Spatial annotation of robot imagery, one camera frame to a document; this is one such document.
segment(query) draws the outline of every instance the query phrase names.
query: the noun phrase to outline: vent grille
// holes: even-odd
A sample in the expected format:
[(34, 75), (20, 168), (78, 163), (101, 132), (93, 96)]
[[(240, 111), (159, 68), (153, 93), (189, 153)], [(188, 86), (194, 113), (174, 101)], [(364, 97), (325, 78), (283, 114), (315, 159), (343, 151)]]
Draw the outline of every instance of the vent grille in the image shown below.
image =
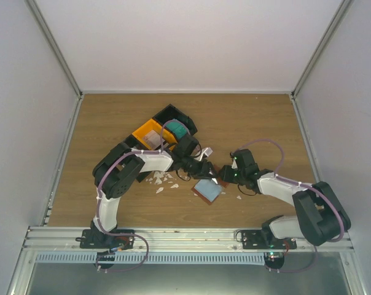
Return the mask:
[[(116, 253), (114, 261), (100, 263), (134, 264), (140, 262), (143, 253)], [(94, 263), (96, 252), (43, 251), (37, 255), (40, 263)], [(149, 253), (147, 264), (255, 264), (264, 265), (263, 253)]]

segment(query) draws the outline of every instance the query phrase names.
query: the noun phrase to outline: paper scrap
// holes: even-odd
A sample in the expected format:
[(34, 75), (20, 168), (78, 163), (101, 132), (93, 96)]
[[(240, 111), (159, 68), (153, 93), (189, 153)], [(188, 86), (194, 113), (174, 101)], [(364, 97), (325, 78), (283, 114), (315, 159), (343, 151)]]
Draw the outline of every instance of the paper scrap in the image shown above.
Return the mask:
[(159, 171), (156, 171), (154, 172), (154, 178), (161, 178), (163, 177), (163, 175), (165, 174), (165, 172), (159, 172)]

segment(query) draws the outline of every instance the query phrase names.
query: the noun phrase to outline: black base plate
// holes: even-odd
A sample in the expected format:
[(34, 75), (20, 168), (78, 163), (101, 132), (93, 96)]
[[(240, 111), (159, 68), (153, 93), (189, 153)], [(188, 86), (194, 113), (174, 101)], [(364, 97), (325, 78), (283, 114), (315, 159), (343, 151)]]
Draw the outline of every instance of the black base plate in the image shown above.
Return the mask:
[[(265, 241), (261, 230), (241, 230), (241, 242), (243, 244), (243, 249), (268, 249), (268, 250), (285, 250), (286, 244), (283, 240), (272, 241), (269, 245)], [(296, 241), (292, 241), (290, 238), (285, 238), (289, 245), (289, 249), (296, 249)]]
[[(135, 231), (132, 229), (116, 229), (112, 230), (113, 234), (134, 234)], [(123, 250), (132, 249), (134, 245), (134, 239), (127, 236), (112, 237), (105, 235), (102, 232), (96, 232), (91, 229), (85, 229), (82, 232), (82, 237), (76, 239), (80, 242), (80, 248), (82, 249), (112, 249), (119, 247), (121, 244), (124, 245), (121, 248)]]

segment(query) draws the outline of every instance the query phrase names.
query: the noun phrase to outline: white arm segment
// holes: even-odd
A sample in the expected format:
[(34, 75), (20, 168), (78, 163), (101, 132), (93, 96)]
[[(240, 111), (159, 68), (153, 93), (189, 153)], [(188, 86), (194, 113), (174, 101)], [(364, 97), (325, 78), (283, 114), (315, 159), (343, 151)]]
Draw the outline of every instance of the white arm segment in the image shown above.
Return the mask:
[[(102, 192), (102, 201), (100, 205), (100, 219), (104, 230), (110, 232), (117, 225), (117, 209), (119, 207), (120, 198), (107, 199), (104, 192)], [(94, 224), (101, 231), (101, 228), (97, 222), (97, 216), (94, 216)]]
[[(171, 156), (163, 151), (160, 154), (138, 154), (137, 157), (144, 161), (144, 165), (140, 172), (146, 171), (167, 171), (172, 165), (173, 160)], [(100, 205), (100, 218), (102, 227), (110, 232), (117, 225), (117, 210), (119, 209), (120, 198), (117, 199), (107, 199), (104, 192), (102, 192), (102, 201)], [(97, 218), (94, 216), (94, 224), (100, 229), (97, 223)]]
[(304, 238), (296, 216), (283, 216), (270, 223), (270, 230), (278, 238)]
[(292, 195), (296, 192), (305, 191), (306, 189), (275, 178), (274, 173), (267, 173), (258, 179), (258, 187), (263, 195), (271, 195), (288, 204), (294, 205)]

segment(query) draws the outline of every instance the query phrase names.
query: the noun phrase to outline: black cable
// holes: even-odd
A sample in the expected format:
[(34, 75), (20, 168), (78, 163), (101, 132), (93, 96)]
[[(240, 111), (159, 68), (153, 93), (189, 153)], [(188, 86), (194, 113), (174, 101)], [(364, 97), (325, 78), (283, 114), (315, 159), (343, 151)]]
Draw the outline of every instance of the black cable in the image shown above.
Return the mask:
[(240, 184), (237, 185), (237, 188), (238, 190), (243, 194), (243, 195), (250, 195), (250, 194), (246, 194), (245, 192), (243, 192), (241, 189), (240, 189)]
[(239, 241), (238, 239), (237, 239), (237, 235), (239, 234), (239, 232), (241, 232), (242, 230), (238, 230), (236, 233), (235, 233), (235, 240), (236, 240), (236, 242), (238, 242), (238, 243), (242, 243), (243, 241)]
[(181, 176), (179, 175), (179, 170), (176, 170), (176, 175), (178, 176), (178, 178), (180, 178), (180, 179), (183, 180), (183, 181), (190, 181), (190, 180), (191, 180), (191, 177), (188, 177), (188, 180), (185, 179), (185, 178), (183, 178), (183, 177), (181, 177)]
[(199, 146), (199, 154), (197, 155), (190, 155), (191, 158), (197, 158), (201, 155), (202, 153), (202, 146), (200, 145), (200, 143), (198, 143), (198, 146)]

